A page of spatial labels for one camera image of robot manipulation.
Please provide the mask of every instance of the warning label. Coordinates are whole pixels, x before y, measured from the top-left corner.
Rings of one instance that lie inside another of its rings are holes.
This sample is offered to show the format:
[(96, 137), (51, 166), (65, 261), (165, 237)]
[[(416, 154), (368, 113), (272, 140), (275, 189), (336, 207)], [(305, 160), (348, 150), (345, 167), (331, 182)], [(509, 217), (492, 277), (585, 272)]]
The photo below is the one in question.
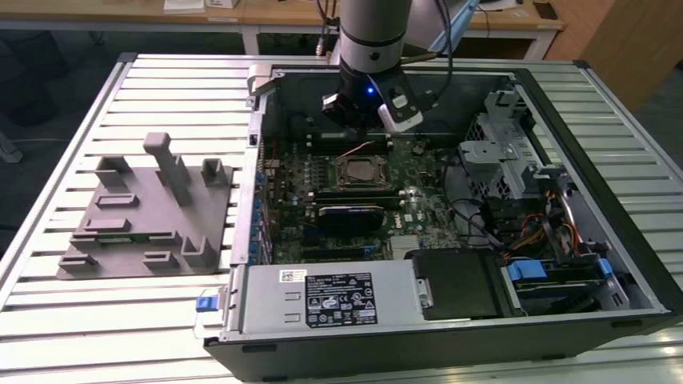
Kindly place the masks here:
[(376, 324), (376, 300), (371, 274), (307, 276), (307, 325)]

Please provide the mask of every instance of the table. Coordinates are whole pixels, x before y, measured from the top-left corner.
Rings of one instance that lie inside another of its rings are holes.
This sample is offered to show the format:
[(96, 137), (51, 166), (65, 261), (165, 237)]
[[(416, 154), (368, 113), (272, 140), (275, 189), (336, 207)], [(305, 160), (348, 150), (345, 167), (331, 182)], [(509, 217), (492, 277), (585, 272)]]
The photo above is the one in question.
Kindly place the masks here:
[[(248, 67), (267, 62), (325, 65), (324, 59), (303, 56), (155, 54), (116, 64), (0, 261), (0, 384), (239, 383), (204, 352), (193, 329), (195, 298), (229, 279), (229, 250), (221, 254), (221, 272), (212, 276), (60, 281), (55, 273), (99, 184), (93, 168), (103, 155), (123, 154), (133, 166), (152, 164), (141, 143), (147, 132), (161, 130), (176, 139), (172, 151), (187, 165), (211, 154), (240, 167), (252, 121)], [(445, 61), (419, 65), (444, 66)], [(683, 282), (683, 173), (592, 71), (571, 62), (456, 60), (455, 66), (524, 67), (532, 72), (653, 250)], [(539, 141), (555, 158), (547, 138)], [(236, 172), (233, 197), (241, 180)], [(236, 212), (237, 206), (227, 212), (227, 246)], [(205, 336), (220, 324), (220, 314), (209, 313)], [(676, 326), (616, 340), (576, 358), (361, 375), (333, 382), (680, 382), (683, 363), (675, 358), (683, 357), (681, 345)]]
[[(525, 59), (543, 59), (559, 20), (537, 16), (531, 0), (501, 12), (475, 14), (468, 38), (532, 40)], [(36, 30), (117, 30), (140, 32), (237, 32), (244, 51), (259, 54), (257, 35), (319, 34), (320, 17), (312, 0), (241, 0), (232, 10), (207, 8), (203, 14), (163, 14), (163, 0), (1, 0), (0, 28)]]

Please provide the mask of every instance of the blue tab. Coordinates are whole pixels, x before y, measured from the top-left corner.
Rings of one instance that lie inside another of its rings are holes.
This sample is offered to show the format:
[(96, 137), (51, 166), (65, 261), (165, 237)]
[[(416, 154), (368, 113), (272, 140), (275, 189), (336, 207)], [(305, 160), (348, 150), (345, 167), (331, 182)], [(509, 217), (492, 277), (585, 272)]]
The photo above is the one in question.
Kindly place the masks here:
[(537, 260), (523, 260), (508, 265), (508, 274), (512, 281), (525, 278), (547, 278), (543, 264)]
[(201, 296), (196, 298), (196, 307), (197, 313), (203, 312), (217, 312), (217, 295), (213, 296)]
[(603, 275), (607, 277), (609, 276), (611, 274), (613, 274), (613, 269), (611, 268), (611, 264), (609, 262), (607, 261), (605, 258), (601, 258), (599, 261), (597, 261), (597, 264), (600, 265), (600, 270), (601, 270), (601, 273)]
[(517, 270), (513, 265), (508, 265), (508, 275), (509, 280), (512, 280), (513, 282), (521, 279), (520, 270)]

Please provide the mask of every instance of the red wire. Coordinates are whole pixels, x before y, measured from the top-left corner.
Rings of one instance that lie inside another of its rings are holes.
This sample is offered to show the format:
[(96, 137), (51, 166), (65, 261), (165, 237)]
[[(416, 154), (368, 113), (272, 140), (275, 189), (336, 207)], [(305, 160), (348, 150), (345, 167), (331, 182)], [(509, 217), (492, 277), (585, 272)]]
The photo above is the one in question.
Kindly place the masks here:
[(529, 214), (525, 218), (524, 218), (524, 221), (521, 222), (521, 237), (524, 237), (524, 232), (525, 232), (525, 224), (528, 223), (529, 219), (531, 218), (535, 218), (537, 216), (545, 216), (544, 214)]

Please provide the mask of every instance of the aluminum extrusion table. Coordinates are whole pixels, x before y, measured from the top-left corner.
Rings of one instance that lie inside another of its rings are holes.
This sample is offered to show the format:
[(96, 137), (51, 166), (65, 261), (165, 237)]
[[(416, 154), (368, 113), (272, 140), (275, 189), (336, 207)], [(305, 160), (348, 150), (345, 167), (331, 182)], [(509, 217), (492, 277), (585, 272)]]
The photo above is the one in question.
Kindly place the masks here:
[[(0, 263), (0, 383), (237, 380), (195, 338), (195, 298), (227, 283), (251, 120), (255, 63), (321, 65), (305, 57), (144, 54), (116, 64), (55, 173)], [(443, 66), (444, 61), (420, 63)], [(589, 69), (571, 62), (457, 60), (456, 66), (525, 67), (605, 177), (676, 280), (683, 281), (683, 173)], [(152, 165), (147, 132), (173, 137), (187, 165), (208, 154), (237, 169), (220, 273), (95, 281), (55, 279), (57, 261), (99, 183), (100, 156)], [(553, 157), (548, 140), (540, 137)], [(204, 318), (216, 333), (220, 313)], [(683, 329), (611, 342), (576, 358), (316, 380), (393, 382), (680, 382)]]

